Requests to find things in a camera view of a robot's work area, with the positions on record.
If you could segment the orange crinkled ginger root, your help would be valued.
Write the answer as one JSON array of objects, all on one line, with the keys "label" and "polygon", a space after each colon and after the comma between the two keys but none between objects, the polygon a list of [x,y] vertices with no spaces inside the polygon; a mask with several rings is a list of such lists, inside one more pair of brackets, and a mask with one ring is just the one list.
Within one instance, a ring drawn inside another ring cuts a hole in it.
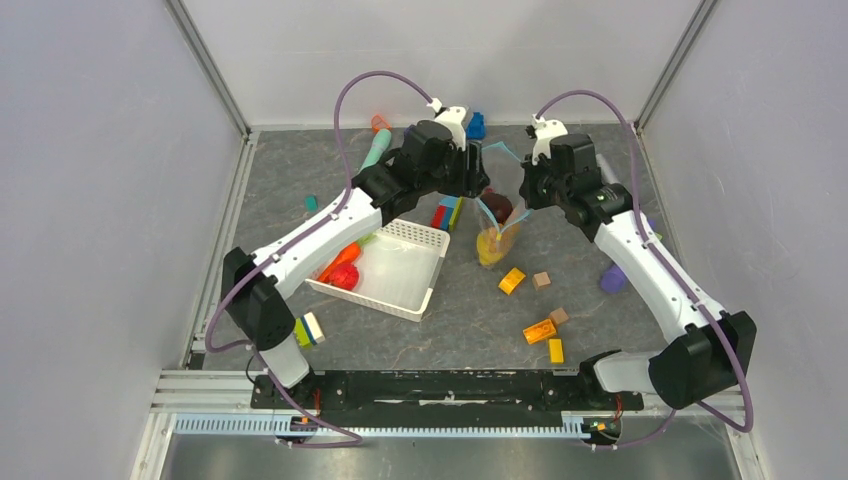
[{"label": "orange crinkled ginger root", "polygon": [[486,252],[492,255],[505,256],[514,246],[520,231],[521,225],[519,223],[488,228],[485,233]]}]

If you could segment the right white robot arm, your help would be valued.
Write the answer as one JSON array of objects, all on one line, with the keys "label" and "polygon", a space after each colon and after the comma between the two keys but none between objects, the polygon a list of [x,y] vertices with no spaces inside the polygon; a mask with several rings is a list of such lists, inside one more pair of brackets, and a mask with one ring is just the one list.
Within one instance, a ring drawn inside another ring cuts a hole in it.
[{"label": "right white robot arm", "polygon": [[640,212],[632,191],[606,182],[585,134],[536,136],[522,164],[528,207],[556,206],[567,221],[624,273],[667,342],[654,353],[612,351],[581,363],[580,400],[602,408],[619,392],[656,394],[669,407],[692,404],[733,386],[753,412],[746,380],[757,328],[744,311],[729,313],[681,270]]}]

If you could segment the dark red apple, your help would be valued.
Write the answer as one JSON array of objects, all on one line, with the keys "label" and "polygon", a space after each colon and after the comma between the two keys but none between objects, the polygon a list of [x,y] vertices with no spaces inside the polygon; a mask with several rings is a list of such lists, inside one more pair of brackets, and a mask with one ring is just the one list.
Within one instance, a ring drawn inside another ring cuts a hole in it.
[{"label": "dark red apple", "polygon": [[493,214],[498,224],[504,225],[513,212],[512,202],[504,195],[494,191],[486,191],[480,196],[480,200]]}]

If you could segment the clear zip top bag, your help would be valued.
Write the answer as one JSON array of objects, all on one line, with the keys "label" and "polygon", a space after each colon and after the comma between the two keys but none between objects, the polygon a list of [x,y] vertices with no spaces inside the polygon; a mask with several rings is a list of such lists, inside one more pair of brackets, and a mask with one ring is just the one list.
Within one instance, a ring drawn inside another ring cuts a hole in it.
[{"label": "clear zip top bag", "polygon": [[[482,160],[486,174],[491,181],[490,186],[485,192],[494,191],[504,195],[513,204],[513,212],[504,226],[510,226],[515,223],[522,225],[531,213],[519,195],[519,188],[524,177],[524,172],[521,168],[522,160],[504,142],[484,146],[482,148]],[[480,226],[479,233],[488,228],[501,225],[496,222],[495,217],[486,208],[480,197],[475,199],[474,205]]]}]

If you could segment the yellow lemon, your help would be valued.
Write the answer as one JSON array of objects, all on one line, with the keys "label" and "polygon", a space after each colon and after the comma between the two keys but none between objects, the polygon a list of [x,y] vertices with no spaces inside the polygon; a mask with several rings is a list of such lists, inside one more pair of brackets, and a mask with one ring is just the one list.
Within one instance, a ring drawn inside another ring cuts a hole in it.
[{"label": "yellow lemon", "polygon": [[508,249],[502,245],[502,240],[494,230],[481,231],[476,237],[476,253],[479,264],[491,268],[499,263],[507,254]]}]

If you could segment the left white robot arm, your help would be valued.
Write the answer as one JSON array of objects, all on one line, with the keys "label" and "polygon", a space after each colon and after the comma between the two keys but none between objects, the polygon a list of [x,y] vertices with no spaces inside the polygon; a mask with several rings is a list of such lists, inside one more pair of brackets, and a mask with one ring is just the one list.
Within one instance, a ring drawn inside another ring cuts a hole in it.
[{"label": "left white robot arm", "polygon": [[357,173],[338,199],[303,225],[260,252],[228,252],[215,314],[228,314],[245,334],[275,378],[278,397],[302,407],[313,397],[314,381],[287,298],[343,248],[413,210],[422,197],[475,198],[489,183],[479,142],[461,142],[447,126],[421,120],[400,147]]}]

